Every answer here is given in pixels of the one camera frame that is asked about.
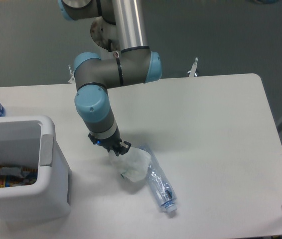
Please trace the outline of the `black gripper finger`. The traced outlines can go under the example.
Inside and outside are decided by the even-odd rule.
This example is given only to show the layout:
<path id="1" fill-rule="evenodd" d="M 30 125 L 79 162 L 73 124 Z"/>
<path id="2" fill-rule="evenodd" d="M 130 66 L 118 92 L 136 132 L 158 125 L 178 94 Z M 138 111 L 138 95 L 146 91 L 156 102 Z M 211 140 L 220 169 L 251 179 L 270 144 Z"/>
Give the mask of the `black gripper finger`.
<path id="1" fill-rule="evenodd" d="M 124 142 L 119 142 L 118 144 L 115 145 L 113 151 L 116 156 L 119 155 L 124 155 L 128 153 L 129 149 L 131 147 L 131 143 L 124 141 Z"/>

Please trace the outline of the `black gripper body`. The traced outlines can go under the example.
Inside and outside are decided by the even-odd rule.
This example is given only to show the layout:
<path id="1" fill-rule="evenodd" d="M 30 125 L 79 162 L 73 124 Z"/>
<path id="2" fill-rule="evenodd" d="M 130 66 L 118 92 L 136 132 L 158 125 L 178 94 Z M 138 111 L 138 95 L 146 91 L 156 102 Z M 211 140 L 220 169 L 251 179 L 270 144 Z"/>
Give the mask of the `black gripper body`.
<path id="1" fill-rule="evenodd" d="M 93 144 L 97 146 L 101 146 L 107 151 L 112 150 L 115 152 L 120 152 L 121 150 L 120 142 L 122 140 L 120 139 L 120 134 L 117 131 L 106 139 L 96 138 L 91 133 L 88 134 L 88 138 L 91 140 Z"/>

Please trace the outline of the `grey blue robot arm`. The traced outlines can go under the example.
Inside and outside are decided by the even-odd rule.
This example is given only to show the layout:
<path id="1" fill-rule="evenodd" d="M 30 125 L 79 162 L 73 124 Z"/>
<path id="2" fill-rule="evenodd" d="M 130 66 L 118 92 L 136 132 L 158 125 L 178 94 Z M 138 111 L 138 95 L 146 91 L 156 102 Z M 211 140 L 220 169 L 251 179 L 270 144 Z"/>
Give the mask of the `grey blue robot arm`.
<path id="1" fill-rule="evenodd" d="M 160 56 L 147 43 L 141 1 L 60 0 L 58 5 L 67 20 L 101 17 L 117 30 L 118 57 L 102 60 L 96 53 L 84 52 L 75 58 L 74 102 L 91 142 L 112 150 L 116 156 L 124 155 L 131 144 L 120 138 L 108 89 L 154 82 L 162 77 Z"/>

